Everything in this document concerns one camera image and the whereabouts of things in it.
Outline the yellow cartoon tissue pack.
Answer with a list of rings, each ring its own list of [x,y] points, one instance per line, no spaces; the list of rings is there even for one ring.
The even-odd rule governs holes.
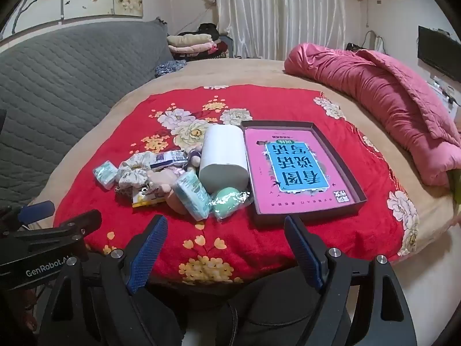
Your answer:
[[[141,187],[132,191],[132,207],[156,205],[165,201],[165,195],[159,189]]]

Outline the small teal tissue pack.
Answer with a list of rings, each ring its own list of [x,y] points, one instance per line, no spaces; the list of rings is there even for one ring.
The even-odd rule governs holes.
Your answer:
[[[109,160],[92,171],[97,182],[106,190],[110,190],[115,184],[117,172],[118,169]]]

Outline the white floral scrunchie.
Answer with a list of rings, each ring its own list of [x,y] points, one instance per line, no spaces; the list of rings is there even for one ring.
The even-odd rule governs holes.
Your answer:
[[[116,174],[116,182],[120,189],[129,187],[141,188],[148,182],[148,171],[154,163],[156,154],[152,152],[135,153],[123,161]]]

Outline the green floral tissue pack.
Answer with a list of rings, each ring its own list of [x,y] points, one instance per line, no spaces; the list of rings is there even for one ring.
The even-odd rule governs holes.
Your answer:
[[[173,184],[173,191],[195,221],[202,221],[211,212],[211,197],[195,172],[184,172]]]

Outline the plush bear pink bow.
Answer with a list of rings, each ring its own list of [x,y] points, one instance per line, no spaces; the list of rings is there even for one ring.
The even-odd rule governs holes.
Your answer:
[[[152,190],[157,190],[161,195],[169,195],[172,186],[185,171],[179,167],[170,166],[162,170],[148,170],[148,186]]]

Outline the blue white wipes packet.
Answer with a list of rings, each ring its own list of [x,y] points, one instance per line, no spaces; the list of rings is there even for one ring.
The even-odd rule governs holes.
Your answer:
[[[182,150],[160,152],[150,163],[151,170],[163,170],[169,166],[184,167],[188,158]]]

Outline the green makeup sponge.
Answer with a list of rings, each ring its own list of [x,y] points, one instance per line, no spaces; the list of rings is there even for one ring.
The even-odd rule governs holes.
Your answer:
[[[251,203],[252,193],[250,191],[239,191],[234,187],[225,187],[213,195],[210,207],[213,216],[221,221]]]

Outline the leopard print scrunchie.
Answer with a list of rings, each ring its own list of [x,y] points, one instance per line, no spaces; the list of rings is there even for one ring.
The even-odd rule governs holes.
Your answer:
[[[118,197],[132,198],[143,189],[144,187],[121,187],[119,184],[117,184],[115,187],[115,193]]]

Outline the pink makeup sponge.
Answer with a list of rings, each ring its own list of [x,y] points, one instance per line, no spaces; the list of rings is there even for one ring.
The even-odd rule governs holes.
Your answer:
[[[188,210],[185,208],[184,204],[176,196],[173,190],[171,190],[169,194],[166,196],[166,203],[167,205],[169,205],[169,208],[175,211],[175,213],[178,213],[180,215],[188,214]]]

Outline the plush bear purple bow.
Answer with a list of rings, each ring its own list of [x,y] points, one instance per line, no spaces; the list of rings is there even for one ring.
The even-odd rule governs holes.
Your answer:
[[[202,161],[202,144],[198,143],[186,147],[184,154],[187,162],[184,164],[183,169],[185,171],[193,171],[198,174]]]

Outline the white paper towel roll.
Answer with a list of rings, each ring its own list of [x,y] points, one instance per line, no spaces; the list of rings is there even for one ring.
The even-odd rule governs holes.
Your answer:
[[[240,127],[211,124],[205,132],[199,179],[210,194],[225,187],[243,191],[249,172],[245,141]]]

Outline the grey quilted headboard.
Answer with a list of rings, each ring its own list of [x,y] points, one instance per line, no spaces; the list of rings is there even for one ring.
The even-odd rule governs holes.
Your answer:
[[[67,27],[1,53],[1,206],[26,205],[69,150],[171,60],[167,24]]]

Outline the pink quilt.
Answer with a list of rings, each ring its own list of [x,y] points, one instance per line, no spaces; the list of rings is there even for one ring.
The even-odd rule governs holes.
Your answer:
[[[428,186],[449,186],[460,168],[460,134],[427,82],[391,56],[304,43],[290,51],[287,74],[315,80],[357,101],[412,156]]]

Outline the green pillow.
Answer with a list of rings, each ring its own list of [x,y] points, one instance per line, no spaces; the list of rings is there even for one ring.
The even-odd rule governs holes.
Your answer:
[[[461,204],[461,169],[454,169],[447,172],[450,191],[456,204]]]

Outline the blue patterned cloth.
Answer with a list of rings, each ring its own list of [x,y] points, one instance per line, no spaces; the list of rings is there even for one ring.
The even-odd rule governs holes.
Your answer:
[[[155,69],[155,78],[162,77],[167,74],[175,73],[187,65],[185,60],[170,60],[165,63],[161,63],[156,66]]]

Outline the stack of folded clothes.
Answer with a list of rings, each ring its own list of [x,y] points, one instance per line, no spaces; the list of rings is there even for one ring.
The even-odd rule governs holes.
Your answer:
[[[215,23],[201,23],[196,31],[184,31],[167,37],[175,60],[186,62],[233,57],[233,42],[220,34]]]

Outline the white curtain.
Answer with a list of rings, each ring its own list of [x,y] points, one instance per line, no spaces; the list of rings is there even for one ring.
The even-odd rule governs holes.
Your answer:
[[[284,60],[305,42],[345,44],[345,0],[216,0],[218,28],[241,58]]]

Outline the black wall television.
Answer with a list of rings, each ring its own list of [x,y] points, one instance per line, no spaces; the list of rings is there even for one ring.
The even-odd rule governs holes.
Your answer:
[[[440,31],[418,27],[417,56],[450,79],[461,80],[461,45]]]

